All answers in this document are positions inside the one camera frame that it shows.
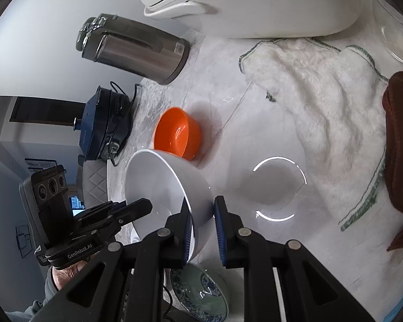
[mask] stainless steel kettle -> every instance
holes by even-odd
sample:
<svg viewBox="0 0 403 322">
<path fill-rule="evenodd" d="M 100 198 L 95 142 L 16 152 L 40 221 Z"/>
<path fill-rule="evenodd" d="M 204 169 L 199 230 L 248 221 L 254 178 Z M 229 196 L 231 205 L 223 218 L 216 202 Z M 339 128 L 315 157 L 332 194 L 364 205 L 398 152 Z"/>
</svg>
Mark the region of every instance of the stainless steel kettle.
<svg viewBox="0 0 403 322">
<path fill-rule="evenodd" d="M 149 25 L 102 13 L 84 23 L 76 49 L 82 58 L 167 85 L 185 65 L 189 43 Z"/>
</svg>

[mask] glass bowl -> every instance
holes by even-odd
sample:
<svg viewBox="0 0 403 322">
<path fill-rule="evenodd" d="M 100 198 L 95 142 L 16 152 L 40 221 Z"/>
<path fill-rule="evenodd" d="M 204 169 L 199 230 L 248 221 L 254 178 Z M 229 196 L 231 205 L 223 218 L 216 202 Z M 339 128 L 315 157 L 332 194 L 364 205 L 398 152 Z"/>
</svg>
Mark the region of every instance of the glass bowl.
<svg viewBox="0 0 403 322">
<path fill-rule="evenodd" d="M 373 0 L 372 8 L 384 45 L 395 59 L 403 63 L 403 15 L 392 0 Z"/>
</svg>

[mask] sticker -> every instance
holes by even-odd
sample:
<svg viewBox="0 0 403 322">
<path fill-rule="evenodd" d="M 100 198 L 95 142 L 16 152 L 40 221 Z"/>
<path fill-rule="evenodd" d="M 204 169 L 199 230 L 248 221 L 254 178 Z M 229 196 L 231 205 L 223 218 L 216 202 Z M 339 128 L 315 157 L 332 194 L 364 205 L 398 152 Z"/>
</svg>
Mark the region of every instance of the sticker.
<svg viewBox="0 0 403 322">
<path fill-rule="evenodd" d="M 185 49 L 185 46 L 183 44 L 180 44 L 179 42 L 176 43 L 174 53 L 178 55 L 183 55 L 183 51 Z"/>
<path fill-rule="evenodd" d="M 38 160 L 36 158 L 26 158 L 25 162 L 27 162 L 28 168 L 32 169 L 51 168 L 57 165 L 57 161 L 55 160 Z"/>
</svg>

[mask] white appliance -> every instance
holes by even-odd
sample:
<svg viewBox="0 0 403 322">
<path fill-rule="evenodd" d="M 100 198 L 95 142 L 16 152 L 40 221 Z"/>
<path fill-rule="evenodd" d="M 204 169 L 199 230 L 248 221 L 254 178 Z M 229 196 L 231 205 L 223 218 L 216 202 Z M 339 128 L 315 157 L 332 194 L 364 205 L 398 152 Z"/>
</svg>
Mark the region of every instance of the white appliance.
<svg viewBox="0 0 403 322">
<path fill-rule="evenodd" d="M 207 35 L 229 38 L 329 35 L 360 16 L 362 0 L 142 0 L 144 14 L 176 18 Z"/>
</svg>

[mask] green stripe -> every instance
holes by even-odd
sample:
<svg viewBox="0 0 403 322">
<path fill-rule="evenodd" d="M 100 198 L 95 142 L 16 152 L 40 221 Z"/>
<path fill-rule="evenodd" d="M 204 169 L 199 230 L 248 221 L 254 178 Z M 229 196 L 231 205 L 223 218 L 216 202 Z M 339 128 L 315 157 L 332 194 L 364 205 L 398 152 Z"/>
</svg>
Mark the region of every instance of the green stripe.
<svg viewBox="0 0 403 322">
<path fill-rule="evenodd" d="M 379 72 L 379 70 L 376 68 L 375 61 L 374 61 L 374 59 L 372 58 L 372 56 L 370 55 L 369 52 L 367 52 L 364 48 L 362 48 L 360 46 L 357 46 L 357 45 L 349 45 L 349 46 L 346 46 L 346 48 L 349 48 L 352 51 L 353 51 L 352 48 L 354 48 L 357 51 L 360 51 L 362 54 L 364 54 L 365 57 L 363 57 L 360 53 L 353 51 L 354 53 L 357 53 L 358 55 L 360 55 L 363 59 L 365 59 L 369 63 L 369 65 L 372 67 L 372 69 L 375 71 L 375 73 L 378 75 L 379 79 L 382 82 L 384 82 L 385 84 L 388 83 L 389 78 L 385 77 L 384 75 L 381 74 L 381 72 Z"/>
<path fill-rule="evenodd" d="M 246 57 L 248 57 L 249 55 L 251 55 L 255 51 L 255 49 L 258 47 L 258 45 L 260 45 L 262 43 L 265 43 L 265 42 L 276 43 L 276 42 L 278 42 L 280 40 L 286 40 L 286 38 L 272 38 L 271 40 L 262 40 L 262 41 L 257 42 L 254 47 L 252 47 L 249 51 L 247 51 L 245 54 L 243 54 L 243 55 L 241 55 L 239 57 L 239 69 L 240 69 L 240 72 L 242 74 L 245 74 L 245 70 L 243 69 L 242 62 Z"/>
<path fill-rule="evenodd" d="M 370 187 L 370 185 L 372 184 L 373 179 L 375 178 L 375 176 L 377 175 L 377 172 L 379 171 L 379 166 L 381 166 L 381 164 L 382 164 L 383 161 L 384 161 L 385 151 L 386 151 L 386 145 L 384 146 L 384 151 L 383 151 L 383 153 L 382 153 L 381 159 L 379 160 L 378 165 L 376 166 L 376 169 L 375 169 L 375 171 L 373 172 L 372 177 L 370 178 L 370 181 L 369 181 L 369 183 L 368 183 L 368 185 L 367 185 L 367 188 L 366 188 L 366 190 L 363 192 L 363 195 L 361 196 L 361 199 L 358 201 L 358 203 L 357 203 L 353 208 L 351 208 L 351 209 L 349 210 L 348 214 L 346 214 L 346 215 L 339 221 L 339 224 L 340 224 L 342 221 L 344 221 L 344 220 L 349 216 L 349 213 L 351 213 L 353 210 L 355 210 L 355 209 L 358 207 L 358 205 L 361 203 L 361 201 L 364 199 L 364 195 L 365 195 L 366 192 L 369 190 L 369 187 Z"/>
<path fill-rule="evenodd" d="M 312 43 L 314 45 L 321 46 L 321 47 L 324 47 L 324 48 L 328 48 L 328 49 L 331 49 L 331 50 L 335 50 L 337 53 L 342 52 L 339 48 L 334 47 L 334 46 L 329 45 L 329 44 L 326 44 L 325 42 L 322 42 L 322 41 L 320 41 L 320 40 L 318 40 L 316 38 L 313 38 L 313 37 L 310 37 L 310 38 L 305 37 L 305 40 L 309 41 L 310 43 Z"/>
<path fill-rule="evenodd" d="M 266 92 L 265 98 L 268 99 L 269 102 L 276 103 L 276 99 L 269 92 Z"/>
<path fill-rule="evenodd" d="M 369 195 L 364 200 L 363 205 L 352 215 L 349 219 L 340 227 L 341 231 L 345 231 L 349 228 L 350 225 L 355 223 L 358 219 L 360 219 L 369 209 L 376 203 L 376 189 L 379 186 L 379 183 L 382 180 L 383 170 L 385 167 L 385 162 L 382 163 L 381 169 L 378 171 L 378 175 L 376 177 L 376 181 L 373 184 L 372 189 L 369 192 Z"/>
<path fill-rule="evenodd" d="M 243 55 L 241 55 L 239 57 L 239 69 L 240 72 L 242 74 L 245 74 L 245 70 L 244 70 L 244 66 L 243 66 L 243 61 L 249 57 L 254 51 L 255 49 L 262 43 L 267 43 L 267 42 L 272 42 L 272 43 L 277 43 L 281 40 L 287 40 L 288 38 L 273 38 L 271 40 L 262 40 L 257 42 L 249 51 L 247 51 L 246 53 L 244 53 Z M 331 50 L 336 51 L 337 53 L 343 52 L 342 50 L 340 50 L 337 47 L 334 47 L 332 45 L 326 44 L 323 41 L 320 41 L 316 38 L 304 38 L 306 41 L 312 43 L 313 45 L 317 45 L 319 47 L 323 47 L 323 48 L 328 48 Z M 374 70 L 374 72 L 378 75 L 379 79 L 387 84 L 389 81 L 388 77 L 385 77 L 384 75 L 381 74 L 381 72 L 377 69 L 376 64 L 375 64 L 375 60 L 373 59 L 373 57 L 371 56 L 371 54 L 369 52 L 367 52 L 364 48 L 358 46 L 358 45 L 349 45 L 346 46 L 346 48 L 349 48 L 350 50 L 352 50 L 354 53 L 358 54 L 360 57 L 362 57 L 363 59 L 365 59 L 369 65 L 371 66 L 371 68 Z"/>
</svg>

